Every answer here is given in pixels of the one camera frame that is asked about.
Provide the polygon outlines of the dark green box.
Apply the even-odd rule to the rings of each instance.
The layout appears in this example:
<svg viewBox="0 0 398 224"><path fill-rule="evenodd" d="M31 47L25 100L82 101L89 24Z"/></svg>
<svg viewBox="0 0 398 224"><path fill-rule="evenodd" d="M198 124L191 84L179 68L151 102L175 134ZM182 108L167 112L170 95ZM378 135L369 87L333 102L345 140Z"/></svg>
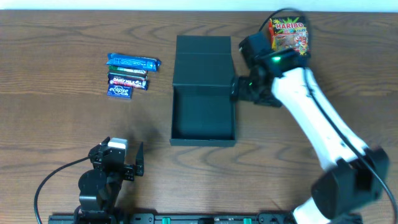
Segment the dark green box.
<svg viewBox="0 0 398 224"><path fill-rule="evenodd" d="M233 147L235 78L228 36L177 36L170 143L172 146Z"/></svg>

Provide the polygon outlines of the black Haribo candy bag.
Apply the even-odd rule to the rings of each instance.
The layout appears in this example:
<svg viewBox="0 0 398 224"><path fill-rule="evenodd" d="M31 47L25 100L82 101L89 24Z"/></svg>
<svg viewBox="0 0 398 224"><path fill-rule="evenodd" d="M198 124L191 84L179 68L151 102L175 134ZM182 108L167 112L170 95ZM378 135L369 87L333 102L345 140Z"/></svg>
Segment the black Haribo candy bag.
<svg viewBox="0 0 398 224"><path fill-rule="evenodd" d="M300 55L308 54L307 22L303 16L272 17L269 32L274 51L293 49Z"/></svg>

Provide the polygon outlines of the blue wafer snack bar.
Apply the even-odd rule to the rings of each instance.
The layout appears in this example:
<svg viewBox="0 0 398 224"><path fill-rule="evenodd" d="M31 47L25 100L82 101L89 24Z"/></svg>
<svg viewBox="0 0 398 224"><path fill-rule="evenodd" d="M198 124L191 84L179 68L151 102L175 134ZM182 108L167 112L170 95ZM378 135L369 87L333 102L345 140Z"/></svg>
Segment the blue wafer snack bar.
<svg viewBox="0 0 398 224"><path fill-rule="evenodd" d="M162 62L156 58L136 57L116 53L109 53L108 61L106 62L107 65L111 66L146 70L149 72L158 71L161 63Z"/></svg>

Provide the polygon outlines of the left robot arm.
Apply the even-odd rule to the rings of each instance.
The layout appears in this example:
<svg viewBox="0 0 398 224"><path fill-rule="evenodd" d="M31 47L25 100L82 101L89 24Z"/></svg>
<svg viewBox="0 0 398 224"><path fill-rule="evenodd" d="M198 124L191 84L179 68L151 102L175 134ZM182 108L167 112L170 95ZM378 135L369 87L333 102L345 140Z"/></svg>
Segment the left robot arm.
<svg viewBox="0 0 398 224"><path fill-rule="evenodd" d="M133 165L125 163L128 140L107 137L92 148L88 158L93 169L78 181L80 206L73 223L130 223L131 216L115 207L122 183L144 175L144 144L140 143Z"/></svg>

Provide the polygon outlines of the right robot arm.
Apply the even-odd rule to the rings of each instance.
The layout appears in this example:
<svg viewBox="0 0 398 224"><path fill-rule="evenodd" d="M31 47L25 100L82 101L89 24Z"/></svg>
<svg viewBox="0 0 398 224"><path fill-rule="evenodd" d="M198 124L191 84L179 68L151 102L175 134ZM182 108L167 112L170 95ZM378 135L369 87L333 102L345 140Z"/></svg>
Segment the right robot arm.
<svg viewBox="0 0 398 224"><path fill-rule="evenodd" d="M239 43L250 74L233 81L233 100L284 106L315 150L323 175L311 196L292 212L295 223L332 223L380 199L383 192L397 215L396 200L386 184L389 158L372 150L348 127L318 86L307 61L293 49L272 50L262 32Z"/></svg>

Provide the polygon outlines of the blue Eclipse mints box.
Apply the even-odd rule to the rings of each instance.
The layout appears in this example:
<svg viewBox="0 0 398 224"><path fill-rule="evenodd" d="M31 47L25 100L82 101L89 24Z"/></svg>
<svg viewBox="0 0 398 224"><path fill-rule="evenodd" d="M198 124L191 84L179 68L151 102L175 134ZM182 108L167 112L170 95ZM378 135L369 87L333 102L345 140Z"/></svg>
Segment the blue Eclipse mints box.
<svg viewBox="0 0 398 224"><path fill-rule="evenodd" d="M110 97L131 99L132 87L109 84L106 94Z"/></svg>

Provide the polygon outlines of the Dairy Milk chocolate bar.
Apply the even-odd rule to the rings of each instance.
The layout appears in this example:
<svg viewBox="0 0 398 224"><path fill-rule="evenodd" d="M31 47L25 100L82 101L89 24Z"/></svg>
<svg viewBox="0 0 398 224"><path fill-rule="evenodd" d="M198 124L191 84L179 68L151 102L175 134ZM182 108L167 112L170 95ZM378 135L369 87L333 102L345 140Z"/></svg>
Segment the Dairy Milk chocolate bar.
<svg viewBox="0 0 398 224"><path fill-rule="evenodd" d="M108 73L108 83L112 85L128 86L141 90L148 90L149 86L149 82L147 80L136 79L115 73Z"/></svg>

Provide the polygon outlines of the green chocolate bar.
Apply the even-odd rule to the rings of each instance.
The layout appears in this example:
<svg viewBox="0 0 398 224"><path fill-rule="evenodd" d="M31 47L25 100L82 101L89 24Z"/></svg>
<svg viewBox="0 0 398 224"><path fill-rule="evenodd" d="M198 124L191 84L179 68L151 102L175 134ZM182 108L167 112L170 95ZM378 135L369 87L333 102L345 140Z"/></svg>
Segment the green chocolate bar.
<svg viewBox="0 0 398 224"><path fill-rule="evenodd" d="M147 72L148 72L146 70L140 70L140 69L135 69L135 68L117 67L117 66L114 66L114 65L110 65L109 69L110 70L114 70L114 71L136 73L136 74L141 74L141 75L147 75Z"/></svg>

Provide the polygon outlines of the black mounting rail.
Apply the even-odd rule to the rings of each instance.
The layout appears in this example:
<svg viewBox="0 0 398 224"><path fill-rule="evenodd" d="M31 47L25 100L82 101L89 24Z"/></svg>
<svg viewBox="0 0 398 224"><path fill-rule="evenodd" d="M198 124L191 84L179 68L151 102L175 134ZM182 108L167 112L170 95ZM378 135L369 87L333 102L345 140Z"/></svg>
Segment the black mounting rail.
<svg viewBox="0 0 398 224"><path fill-rule="evenodd" d="M124 218L86 218L80 214L51 215L49 224L295 224L289 213L259 213L257 215L154 215L135 213Z"/></svg>

